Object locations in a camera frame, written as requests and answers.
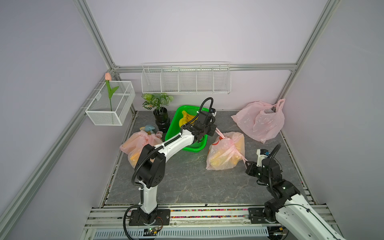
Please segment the pink peach printed bag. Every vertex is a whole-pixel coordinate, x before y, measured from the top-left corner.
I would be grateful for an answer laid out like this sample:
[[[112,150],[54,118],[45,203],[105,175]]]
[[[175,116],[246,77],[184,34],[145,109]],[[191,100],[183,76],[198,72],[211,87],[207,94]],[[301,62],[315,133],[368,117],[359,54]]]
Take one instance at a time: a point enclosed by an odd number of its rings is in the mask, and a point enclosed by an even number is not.
[[[207,155],[207,170],[220,171],[229,170],[242,161],[246,164],[245,137],[239,132],[222,133],[216,128],[218,137],[210,145]]]

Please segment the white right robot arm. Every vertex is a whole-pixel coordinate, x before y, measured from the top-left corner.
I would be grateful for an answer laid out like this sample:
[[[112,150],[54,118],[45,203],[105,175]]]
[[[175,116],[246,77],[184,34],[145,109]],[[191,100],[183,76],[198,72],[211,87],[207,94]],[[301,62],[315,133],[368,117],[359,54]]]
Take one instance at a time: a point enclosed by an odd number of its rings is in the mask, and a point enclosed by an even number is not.
[[[280,165],[267,157],[258,165],[246,161],[246,174],[256,177],[273,198],[265,202],[264,215],[268,222],[278,222],[298,240],[343,240],[308,203],[297,187],[283,179]]]

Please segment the plain pink plastic bag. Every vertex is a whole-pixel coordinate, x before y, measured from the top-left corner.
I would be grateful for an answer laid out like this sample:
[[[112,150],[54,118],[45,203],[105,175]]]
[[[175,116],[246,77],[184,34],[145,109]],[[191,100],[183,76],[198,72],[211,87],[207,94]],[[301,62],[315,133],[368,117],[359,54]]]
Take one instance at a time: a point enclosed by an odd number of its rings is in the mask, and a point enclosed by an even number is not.
[[[283,107],[285,99],[271,105],[263,101],[248,104],[232,116],[234,122],[248,137],[264,144],[275,138],[285,123]]]

